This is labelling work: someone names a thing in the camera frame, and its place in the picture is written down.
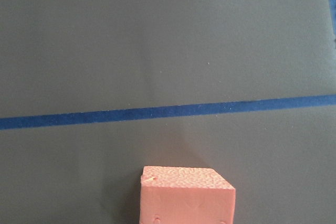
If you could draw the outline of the orange foam block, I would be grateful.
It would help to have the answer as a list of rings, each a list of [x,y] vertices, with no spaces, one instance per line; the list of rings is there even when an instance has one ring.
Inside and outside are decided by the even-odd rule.
[[[236,189],[211,168],[146,166],[140,223],[233,223]]]

